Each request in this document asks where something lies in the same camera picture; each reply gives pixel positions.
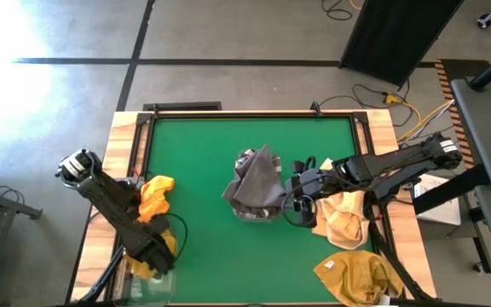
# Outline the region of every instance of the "gray cloth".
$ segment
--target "gray cloth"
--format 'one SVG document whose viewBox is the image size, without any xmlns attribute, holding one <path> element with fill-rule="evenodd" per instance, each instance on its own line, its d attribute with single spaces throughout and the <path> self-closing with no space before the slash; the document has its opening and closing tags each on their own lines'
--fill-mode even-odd
<svg viewBox="0 0 491 307">
<path fill-rule="evenodd" d="M 284 190 L 280 181 L 280 159 L 270 155 L 264 145 L 259 151 L 247 150 L 238 157 L 234 179 L 222 197 L 234 215 L 243 218 L 273 218 L 280 214 Z"/>
</svg>

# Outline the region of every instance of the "yellow cloth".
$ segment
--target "yellow cloth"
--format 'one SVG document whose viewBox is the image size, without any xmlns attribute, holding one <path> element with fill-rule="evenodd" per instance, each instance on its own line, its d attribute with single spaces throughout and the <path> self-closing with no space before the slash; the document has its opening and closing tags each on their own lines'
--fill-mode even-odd
<svg viewBox="0 0 491 307">
<path fill-rule="evenodd" d="M 136 220 L 141 223 L 148 223 L 153 215 L 166 213 L 170 209 L 170 204 L 166 201 L 164 193 L 171 191 L 174 188 L 174 184 L 174 178 L 166 176 L 156 176 L 143 184 L 142 202 L 138 209 L 140 216 Z M 164 238 L 170 251 L 174 253 L 176 251 L 176 238 L 171 235 L 169 230 L 165 230 L 162 233 L 162 238 Z M 124 259 L 130 262 L 132 275 L 147 279 L 153 277 L 157 272 L 156 269 L 149 269 L 149 265 L 146 262 L 140 263 L 127 255 L 126 252 L 124 253 Z"/>
<path fill-rule="evenodd" d="M 331 169 L 331 160 L 326 159 L 320 168 Z M 365 244 L 369 222 L 363 216 L 364 195 L 362 191 L 343 192 L 317 200 L 317 226 L 312 233 L 326 236 L 333 245 L 348 250 Z"/>
<path fill-rule="evenodd" d="M 377 304 L 389 288 L 401 295 L 403 283 L 391 264 L 366 251 L 337 252 L 314 268 L 327 290 L 342 304 Z"/>
</svg>

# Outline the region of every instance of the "crumpled fabric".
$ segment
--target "crumpled fabric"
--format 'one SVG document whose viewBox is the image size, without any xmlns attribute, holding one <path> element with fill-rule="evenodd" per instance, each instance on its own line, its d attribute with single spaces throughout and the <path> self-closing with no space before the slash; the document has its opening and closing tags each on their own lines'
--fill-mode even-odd
<svg viewBox="0 0 491 307">
<path fill-rule="evenodd" d="M 366 251 L 337 252 L 314 268 L 327 290 L 342 304 L 378 304 L 387 289 L 401 295 L 403 282 L 391 264 Z"/>
<path fill-rule="evenodd" d="M 284 189 L 280 180 L 280 158 L 269 145 L 240 153 L 234 164 L 234 179 L 222 197 L 236 217 L 274 218 L 280 214 Z"/>
<path fill-rule="evenodd" d="M 174 184 L 174 178 L 166 176 L 156 176 L 143 184 L 141 191 L 142 202 L 138 208 L 140 216 L 136 220 L 141 223 L 148 223 L 151 221 L 153 215 L 166 213 L 170 209 L 170 203 L 166 201 L 165 192 L 171 191 L 174 188 Z M 171 232 L 168 229 L 161 235 L 170 251 L 175 253 L 176 238 L 171 235 Z M 156 269 L 149 269 L 149 265 L 146 262 L 139 262 L 127 255 L 126 252 L 123 257 L 130 262 L 130 272 L 132 275 L 147 279 L 153 277 L 157 273 Z"/>
<path fill-rule="evenodd" d="M 320 168 L 331 169 L 331 160 L 326 159 Z M 347 250 L 365 244 L 369 221 L 363 216 L 364 196 L 362 191 L 342 192 L 317 200 L 317 226 L 312 233 L 326 236 L 331 244 Z"/>
</svg>

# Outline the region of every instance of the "mustard yellow cloth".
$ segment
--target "mustard yellow cloth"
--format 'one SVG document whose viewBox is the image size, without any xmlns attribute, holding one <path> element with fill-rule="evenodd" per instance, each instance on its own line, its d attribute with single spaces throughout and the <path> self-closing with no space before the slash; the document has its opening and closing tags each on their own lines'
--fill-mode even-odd
<svg viewBox="0 0 491 307">
<path fill-rule="evenodd" d="M 166 201 L 164 193 L 174 188 L 175 180 L 171 177 L 156 176 L 142 185 L 142 202 L 139 205 L 140 216 L 136 219 L 141 223 L 148 223 L 155 214 L 166 213 L 170 209 L 170 204 Z M 176 251 L 176 238 L 171 235 L 169 230 L 162 233 L 166 245 L 172 253 Z M 124 253 L 124 259 L 131 264 L 132 275 L 143 279 L 151 278 L 156 274 L 156 269 L 149 269 L 146 262 L 139 262 Z"/>
<path fill-rule="evenodd" d="M 401 295 L 403 283 L 391 264 L 366 251 L 337 252 L 315 268 L 327 290 L 342 304 L 363 307 L 377 304 L 389 288 Z"/>
<path fill-rule="evenodd" d="M 320 167 L 331 169 L 331 160 L 326 159 Z M 365 244 L 368 237 L 368 220 L 363 216 L 365 193 L 339 193 L 317 200 L 316 235 L 326 236 L 329 242 L 343 249 L 353 250 Z"/>
</svg>

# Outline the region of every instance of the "wooden table frame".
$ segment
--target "wooden table frame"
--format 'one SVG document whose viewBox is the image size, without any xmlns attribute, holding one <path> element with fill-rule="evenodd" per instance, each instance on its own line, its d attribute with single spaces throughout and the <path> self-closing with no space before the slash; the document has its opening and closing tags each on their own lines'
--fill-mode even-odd
<svg viewBox="0 0 491 307">
<path fill-rule="evenodd" d="M 357 114 L 367 119 L 356 120 L 356 125 L 352 125 L 352 131 L 358 135 L 359 146 L 356 147 L 362 154 L 374 152 L 375 154 L 385 154 L 397 150 L 395 132 L 391 123 L 390 113 L 387 110 L 326 110 L 323 111 L 328 116 L 337 117 L 344 114 Z M 158 116 L 167 118 L 187 116 L 217 117 L 226 115 L 236 118 L 261 116 L 275 117 L 277 115 L 285 117 L 312 117 L 314 111 L 302 110 L 275 110 L 275 111 L 161 111 Z M 107 142 L 107 149 L 103 160 L 103 170 L 111 177 L 128 177 L 134 172 L 141 174 L 147 168 L 143 163 L 144 156 L 148 154 L 152 134 L 146 133 L 152 129 L 151 125 L 137 125 L 139 120 L 150 119 L 153 112 L 119 112 L 113 117 L 113 124 Z M 130 158 L 132 152 L 137 154 Z M 399 198 L 410 201 L 407 193 L 400 193 Z M 422 289 L 431 295 L 436 296 L 433 280 L 427 257 L 425 256 L 424 244 L 419 232 L 418 222 L 414 209 L 410 205 L 399 202 L 391 202 L 388 205 L 387 214 L 390 228 L 381 229 L 391 232 L 389 238 L 393 238 L 397 256 L 410 273 L 412 278 L 418 282 Z M 97 212 L 95 208 L 90 215 Z M 78 254 L 75 270 L 72 274 L 70 289 L 66 301 L 79 299 L 85 295 L 90 287 L 95 283 L 103 270 L 107 267 L 114 250 L 115 231 L 103 216 L 97 216 L 90 224 L 85 226 L 84 239 Z"/>
</svg>

